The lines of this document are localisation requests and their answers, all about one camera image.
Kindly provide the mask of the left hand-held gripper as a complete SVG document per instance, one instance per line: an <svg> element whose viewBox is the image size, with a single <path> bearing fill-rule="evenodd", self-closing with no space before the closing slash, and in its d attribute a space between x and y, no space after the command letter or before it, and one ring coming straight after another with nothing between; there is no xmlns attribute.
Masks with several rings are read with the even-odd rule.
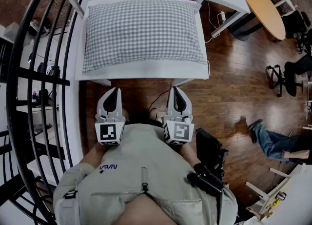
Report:
<svg viewBox="0 0 312 225"><path fill-rule="evenodd" d="M97 103L96 135L102 145L120 145L126 119L122 116L121 89L107 91Z"/></svg>

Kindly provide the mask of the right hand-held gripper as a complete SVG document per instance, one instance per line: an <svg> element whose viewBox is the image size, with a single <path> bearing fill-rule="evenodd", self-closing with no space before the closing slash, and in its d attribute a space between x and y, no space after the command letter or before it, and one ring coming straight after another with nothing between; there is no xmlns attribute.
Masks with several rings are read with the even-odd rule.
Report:
<svg viewBox="0 0 312 225"><path fill-rule="evenodd" d="M178 87L173 86L167 102L167 115L162 118L162 128L167 144L184 145L193 138L192 103Z"/></svg>

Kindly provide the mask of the grey checked pillowcase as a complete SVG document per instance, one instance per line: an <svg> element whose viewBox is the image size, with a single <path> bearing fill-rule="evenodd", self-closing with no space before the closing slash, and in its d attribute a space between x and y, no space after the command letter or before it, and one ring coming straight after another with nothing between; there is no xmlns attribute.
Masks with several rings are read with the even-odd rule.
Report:
<svg viewBox="0 0 312 225"><path fill-rule="evenodd" d="M144 60L205 64L195 16L201 6L177 0L126 0L88 7L84 73Z"/></svg>

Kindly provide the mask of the person's left forearm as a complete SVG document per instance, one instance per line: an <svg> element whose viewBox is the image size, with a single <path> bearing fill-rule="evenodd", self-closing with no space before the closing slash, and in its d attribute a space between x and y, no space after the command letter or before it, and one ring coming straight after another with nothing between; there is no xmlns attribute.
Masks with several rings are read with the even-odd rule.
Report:
<svg viewBox="0 0 312 225"><path fill-rule="evenodd" d="M101 164L103 156L109 149L110 146L96 143L79 163L85 163L92 166L93 168L97 168Z"/></svg>

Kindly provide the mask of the person's right forearm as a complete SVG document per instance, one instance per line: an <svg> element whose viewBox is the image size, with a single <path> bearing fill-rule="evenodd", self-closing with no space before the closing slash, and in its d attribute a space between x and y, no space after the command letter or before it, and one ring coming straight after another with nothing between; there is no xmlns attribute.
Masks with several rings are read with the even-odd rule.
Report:
<svg viewBox="0 0 312 225"><path fill-rule="evenodd" d="M196 164L200 163L196 152L189 143L180 146L177 151L184 158L184 160L186 160L191 165L191 167L194 167Z"/></svg>

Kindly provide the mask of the person's right shoe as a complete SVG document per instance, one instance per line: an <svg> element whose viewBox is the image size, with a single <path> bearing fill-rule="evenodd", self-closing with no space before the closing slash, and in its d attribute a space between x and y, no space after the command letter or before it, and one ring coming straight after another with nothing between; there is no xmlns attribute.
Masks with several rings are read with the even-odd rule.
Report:
<svg viewBox="0 0 312 225"><path fill-rule="evenodd" d="M149 111L149 119L152 121L160 121L159 111L157 108L152 108Z"/></svg>

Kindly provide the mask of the person's beige vest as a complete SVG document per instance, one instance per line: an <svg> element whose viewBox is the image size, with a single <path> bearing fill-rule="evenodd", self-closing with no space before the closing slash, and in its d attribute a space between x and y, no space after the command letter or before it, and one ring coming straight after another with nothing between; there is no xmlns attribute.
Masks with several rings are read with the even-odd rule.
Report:
<svg viewBox="0 0 312 225"><path fill-rule="evenodd" d="M121 144L97 168L66 170L53 196L58 225L234 225L238 205L221 202L187 180L193 167L148 124L125 127Z"/></svg>

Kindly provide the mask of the black metal railing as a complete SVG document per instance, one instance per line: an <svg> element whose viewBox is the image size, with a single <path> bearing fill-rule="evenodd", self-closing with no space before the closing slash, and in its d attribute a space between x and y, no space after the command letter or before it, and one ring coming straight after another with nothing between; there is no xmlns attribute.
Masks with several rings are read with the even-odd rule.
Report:
<svg viewBox="0 0 312 225"><path fill-rule="evenodd" d="M8 119L8 133L10 139L10 145L15 153L17 160L17 167L19 177L23 180L22 190L15 193L9 198L13 204L24 212L27 216L33 219L35 225L57 225L56 218L53 212L46 206L46 203L51 203L53 199L53 192L51 185L48 183L46 174L44 173L41 155L48 157L48 162L52 170L54 179L57 181L56 167L53 162L53 158L59 160L61 168L65 168L63 159L65 156L70 156L68 141L65 141L65 148L62 149L60 142L57 141L56 145L51 145L48 142L47 123L46 123L46 103L48 102L49 91L46 90L46 84L52 85L52 110L53 114L57 111L56 96L57 87L61 87L61 107L65 106L65 89L69 86L70 82L66 79L68 54L70 45L66 45L64 62L62 63L62 72L58 73L54 71L52 75L46 73L48 63L48 53L51 48L52 39L56 26L59 20L59 16L62 12L64 4L67 0L62 0L55 19L51 25L51 30L48 36L48 43L46 45L45 55L43 57L43 64L40 70L36 70L36 54L39 46L39 40L43 31L44 23L47 20L48 14L55 2L55 0L49 0L45 12L39 23L39 30L35 36L34 47L31 52L31 60L29 68L23 68L20 65L22 57L22 47L26 39L26 35L30 26L30 22L33 15L36 13L38 5L41 0L31 0L27 10L23 16L20 27L17 32L17 36L14 41L14 45L11 52L10 62L8 65L8 79L7 79L7 119ZM18 80L27 80L27 115L29 133L25 133L21 128L20 115L18 114L17 107L20 105L17 97L18 93ZM44 144L39 144L36 141L33 112L32 112L32 87L33 82L39 82L39 91L41 92L39 106L41 109L41 120L43 122L43 137Z"/></svg>

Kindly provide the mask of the black office chair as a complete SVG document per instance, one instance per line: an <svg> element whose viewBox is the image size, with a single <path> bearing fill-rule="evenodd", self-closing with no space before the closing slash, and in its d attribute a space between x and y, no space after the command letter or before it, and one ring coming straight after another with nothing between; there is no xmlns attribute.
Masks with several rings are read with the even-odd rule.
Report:
<svg viewBox="0 0 312 225"><path fill-rule="evenodd" d="M312 21L305 12L295 10L282 17L287 39L295 39L299 54L312 55Z"/></svg>
<svg viewBox="0 0 312 225"><path fill-rule="evenodd" d="M282 89L285 87L287 93L295 97L297 88L301 88L303 92L303 81L297 82L296 76L307 74L308 80L312 80L312 55L306 54L297 62L286 62L284 65L284 72L282 73L280 65L267 66L266 70L271 70L271 78L274 75L277 76L277 82L274 85L270 85L270 89L274 89L279 86L279 93L277 97L282 97Z"/></svg>

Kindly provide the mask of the round wooden table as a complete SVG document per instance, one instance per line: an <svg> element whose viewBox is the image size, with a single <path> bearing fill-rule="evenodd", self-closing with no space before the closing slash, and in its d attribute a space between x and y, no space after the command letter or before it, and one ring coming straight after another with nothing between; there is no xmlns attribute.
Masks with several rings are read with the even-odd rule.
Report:
<svg viewBox="0 0 312 225"><path fill-rule="evenodd" d="M278 40L285 39L284 23L271 0L246 0L246 2L252 13L272 36Z"/></svg>

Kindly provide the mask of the black clamp mount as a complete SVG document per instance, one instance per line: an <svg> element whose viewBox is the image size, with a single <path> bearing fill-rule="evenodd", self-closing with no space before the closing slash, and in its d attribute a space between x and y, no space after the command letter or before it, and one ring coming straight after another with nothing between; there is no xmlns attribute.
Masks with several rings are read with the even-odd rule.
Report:
<svg viewBox="0 0 312 225"><path fill-rule="evenodd" d="M207 166L202 163L195 164L194 171L187 175L187 179L191 182L191 185L197 186L209 195L221 195L223 192L223 183Z"/></svg>

